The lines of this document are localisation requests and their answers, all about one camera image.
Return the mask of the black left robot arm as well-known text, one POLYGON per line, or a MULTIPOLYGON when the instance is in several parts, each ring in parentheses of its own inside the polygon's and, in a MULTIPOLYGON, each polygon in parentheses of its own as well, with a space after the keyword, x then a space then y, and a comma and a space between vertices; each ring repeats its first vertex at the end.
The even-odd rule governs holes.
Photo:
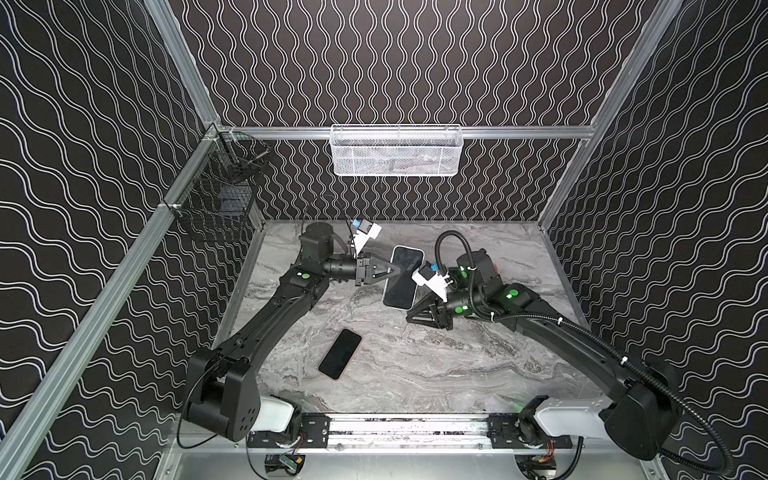
POLYGON ((237 442, 252 431, 292 432, 295 406, 259 393, 256 375, 269 353, 321 299, 333 281, 371 285, 398 277, 401 268, 365 251, 382 228, 353 221, 350 241, 323 222, 308 225, 300 249, 267 303, 219 345, 199 349, 190 359, 180 419, 237 442))

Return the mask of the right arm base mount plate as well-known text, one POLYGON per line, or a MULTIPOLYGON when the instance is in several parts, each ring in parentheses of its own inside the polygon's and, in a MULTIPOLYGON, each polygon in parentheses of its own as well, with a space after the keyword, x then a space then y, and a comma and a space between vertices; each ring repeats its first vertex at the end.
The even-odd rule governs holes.
POLYGON ((491 414, 487 418, 487 437, 493 449, 571 449, 569 436, 551 437, 532 418, 518 414, 491 414))

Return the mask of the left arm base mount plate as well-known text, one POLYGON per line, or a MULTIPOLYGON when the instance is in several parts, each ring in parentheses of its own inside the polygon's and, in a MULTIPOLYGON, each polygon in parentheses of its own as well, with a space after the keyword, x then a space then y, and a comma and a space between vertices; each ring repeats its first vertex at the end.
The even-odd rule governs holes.
POLYGON ((282 432, 251 432, 246 441, 250 448, 257 449, 300 449, 326 448, 330 433, 331 418, 321 413, 301 413, 289 421, 282 432))

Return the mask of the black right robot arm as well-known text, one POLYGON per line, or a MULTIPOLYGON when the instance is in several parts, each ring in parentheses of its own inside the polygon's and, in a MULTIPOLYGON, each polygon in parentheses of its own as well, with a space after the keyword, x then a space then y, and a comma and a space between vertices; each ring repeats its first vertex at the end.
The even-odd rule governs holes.
POLYGON ((609 352, 534 290, 504 282, 483 249, 460 256, 445 271, 425 263, 409 275, 428 292, 407 312, 408 322, 445 330, 457 317, 501 324, 551 350, 601 389, 602 396, 587 401, 535 397, 511 428, 519 442, 540 447, 577 436, 610 440, 640 460, 660 453, 682 415, 680 404, 661 390, 676 389, 670 366, 609 352))

